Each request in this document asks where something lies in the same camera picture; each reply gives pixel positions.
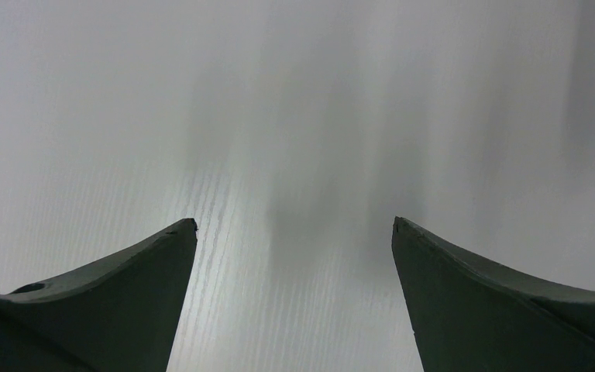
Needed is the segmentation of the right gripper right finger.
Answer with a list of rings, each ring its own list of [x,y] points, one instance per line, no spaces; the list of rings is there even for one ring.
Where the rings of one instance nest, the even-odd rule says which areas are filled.
[[[547,281],[394,220],[391,249],[426,371],[595,371],[595,291]]]

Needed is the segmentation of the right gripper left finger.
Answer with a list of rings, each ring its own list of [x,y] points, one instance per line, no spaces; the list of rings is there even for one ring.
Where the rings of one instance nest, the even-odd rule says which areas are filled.
[[[165,371],[198,226],[182,219],[119,252],[0,294],[0,371]]]

